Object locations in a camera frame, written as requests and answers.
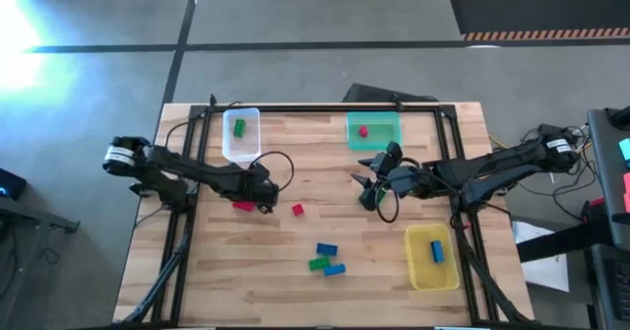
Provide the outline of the black keyboard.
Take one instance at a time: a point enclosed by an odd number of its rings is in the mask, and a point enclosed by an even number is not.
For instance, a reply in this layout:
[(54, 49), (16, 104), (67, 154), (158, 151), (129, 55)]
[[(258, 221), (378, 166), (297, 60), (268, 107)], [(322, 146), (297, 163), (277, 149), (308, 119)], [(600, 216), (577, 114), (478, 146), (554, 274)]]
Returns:
[(604, 259), (603, 268), (614, 317), (630, 322), (630, 262)]

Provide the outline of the black desk leg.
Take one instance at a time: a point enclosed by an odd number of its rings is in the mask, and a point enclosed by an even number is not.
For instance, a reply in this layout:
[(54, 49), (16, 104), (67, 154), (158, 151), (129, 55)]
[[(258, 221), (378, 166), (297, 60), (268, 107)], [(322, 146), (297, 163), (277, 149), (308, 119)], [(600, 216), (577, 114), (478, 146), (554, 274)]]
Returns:
[(523, 263), (607, 243), (607, 231), (596, 223), (586, 223), (529, 239), (517, 244)]

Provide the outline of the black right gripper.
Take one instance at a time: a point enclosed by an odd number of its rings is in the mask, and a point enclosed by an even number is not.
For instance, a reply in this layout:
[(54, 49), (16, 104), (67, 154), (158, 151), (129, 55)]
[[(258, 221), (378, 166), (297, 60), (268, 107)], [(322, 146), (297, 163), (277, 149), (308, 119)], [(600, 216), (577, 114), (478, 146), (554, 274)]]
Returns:
[(388, 154), (377, 154), (374, 158), (360, 159), (360, 165), (369, 167), (374, 172), (381, 172), (372, 180), (367, 176), (352, 173), (350, 176), (363, 188), (358, 197), (359, 203), (367, 211), (375, 211), (383, 198), (380, 188), (384, 186), (398, 197), (413, 196), (416, 198), (433, 198), (435, 196), (434, 175), (427, 169), (414, 165), (393, 167), (393, 157)]

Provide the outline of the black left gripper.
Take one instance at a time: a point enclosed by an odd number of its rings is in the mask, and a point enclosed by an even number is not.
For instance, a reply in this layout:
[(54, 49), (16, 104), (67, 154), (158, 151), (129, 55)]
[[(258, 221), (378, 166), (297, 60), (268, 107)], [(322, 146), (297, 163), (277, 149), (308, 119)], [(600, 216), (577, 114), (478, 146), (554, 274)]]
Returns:
[(280, 188), (261, 164), (252, 164), (239, 176), (236, 200), (256, 205), (262, 214), (271, 214), (278, 203)]

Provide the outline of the white paper sheet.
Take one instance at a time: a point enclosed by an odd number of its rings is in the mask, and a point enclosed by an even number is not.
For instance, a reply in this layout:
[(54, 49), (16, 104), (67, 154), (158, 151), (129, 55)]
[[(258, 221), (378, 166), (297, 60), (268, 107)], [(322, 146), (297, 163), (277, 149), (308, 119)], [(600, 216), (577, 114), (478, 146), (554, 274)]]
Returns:
[[(518, 221), (512, 223), (512, 231), (516, 243), (552, 234), (551, 230), (535, 227), (531, 224)], [(570, 291), (567, 257), (565, 254), (529, 262), (522, 261), (521, 266), (527, 283), (565, 293)]]

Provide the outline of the black hazard-striped floor mat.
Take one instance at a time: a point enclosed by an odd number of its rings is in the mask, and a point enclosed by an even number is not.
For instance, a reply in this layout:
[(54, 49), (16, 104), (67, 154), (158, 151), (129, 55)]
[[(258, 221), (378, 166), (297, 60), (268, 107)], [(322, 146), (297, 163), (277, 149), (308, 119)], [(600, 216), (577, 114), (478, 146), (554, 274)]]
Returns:
[(630, 37), (630, 0), (450, 0), (466, 41)]

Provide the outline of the black flat panel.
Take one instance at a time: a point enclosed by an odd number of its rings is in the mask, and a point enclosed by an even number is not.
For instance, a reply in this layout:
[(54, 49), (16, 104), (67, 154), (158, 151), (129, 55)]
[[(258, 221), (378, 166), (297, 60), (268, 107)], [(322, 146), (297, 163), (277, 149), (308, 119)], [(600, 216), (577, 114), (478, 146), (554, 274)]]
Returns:
[(358, 83), (352, 84), (342, 99), (342, 102), (438, 102), (433, 96), (417, 96), (396, 92), (392, 90), (382, 89), (362, 85)]

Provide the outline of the teal plastic bin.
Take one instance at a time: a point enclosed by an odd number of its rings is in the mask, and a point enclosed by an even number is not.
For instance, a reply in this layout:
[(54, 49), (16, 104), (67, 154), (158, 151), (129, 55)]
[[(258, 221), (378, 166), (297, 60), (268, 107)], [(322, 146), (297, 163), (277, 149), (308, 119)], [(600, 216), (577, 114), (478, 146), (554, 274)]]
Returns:
[[(366, 126), (368, 136), (362, 138), (358, 130)], [(385, 150), (391, 141), (402, 144), (400, 116), (394, 111), (351, 111), (346, 115), (347, 145), (355, 151)]]

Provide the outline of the black aluminium rig frame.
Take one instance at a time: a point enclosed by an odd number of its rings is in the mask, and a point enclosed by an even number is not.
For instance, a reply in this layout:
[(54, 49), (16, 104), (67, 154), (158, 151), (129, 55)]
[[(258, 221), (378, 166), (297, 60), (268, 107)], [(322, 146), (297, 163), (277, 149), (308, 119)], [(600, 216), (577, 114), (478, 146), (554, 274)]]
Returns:
[[(451, 291), (415, 290), (408, 273), (407, 227), (447, 224), (446, 199), (405, 198), (398, 219), (383, 223), (358, 203), (361, 152), (347, 145), (347, 103), (263, 103), (264, 165), (282, 187), (274, 212), (235, 210), (202, 187), (196, 213), (171, 217), (157, 198), (140, 205), (114, 319), (127, 317), (155, 282), (183, 228), (189, 253), (172, 277), (154, 322), (162, 326), (410, 327), (468, 326), (493, 318), (478, 277), (460, 266)], [(304, 215), (291, 207), (301, 204)], [(343, 274), (311, 272), (318, 242), (339, 248)]]

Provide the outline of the yellow plastic bin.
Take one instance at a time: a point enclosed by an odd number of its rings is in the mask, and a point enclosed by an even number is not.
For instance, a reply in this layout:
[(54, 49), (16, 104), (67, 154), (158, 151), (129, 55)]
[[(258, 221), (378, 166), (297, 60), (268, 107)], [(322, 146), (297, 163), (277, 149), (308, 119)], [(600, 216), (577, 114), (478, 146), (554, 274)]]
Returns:
[[(445, 261), (435, 264), (430, 242), (440, 240)], [(411, 285), (417, 291), (451, 291), (460, 286), (457, 262), (446, 225), (414, 225), (405, 232), (405, 248)]]

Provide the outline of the black device with light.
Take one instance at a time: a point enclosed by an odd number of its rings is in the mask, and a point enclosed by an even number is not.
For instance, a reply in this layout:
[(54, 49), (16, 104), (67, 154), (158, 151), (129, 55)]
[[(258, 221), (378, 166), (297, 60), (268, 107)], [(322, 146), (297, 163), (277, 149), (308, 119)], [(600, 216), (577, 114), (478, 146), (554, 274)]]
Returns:
[(0, 168), (0, 197), (19, 201), (27, 187), (27, 181), (8, 170)]

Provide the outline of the clear plastic bin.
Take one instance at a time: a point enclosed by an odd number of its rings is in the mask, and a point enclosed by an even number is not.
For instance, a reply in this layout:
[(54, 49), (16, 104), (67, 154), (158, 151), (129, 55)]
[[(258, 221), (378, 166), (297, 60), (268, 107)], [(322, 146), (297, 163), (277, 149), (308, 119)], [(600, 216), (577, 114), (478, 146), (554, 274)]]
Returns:
[[(232, 135), (236, 118), (247, 121), (243, 138)], [(222, 116), (222, 155), (237, 164), (251, 163), (261, 155), (261, 120), (258, 108), (229, 109)]]

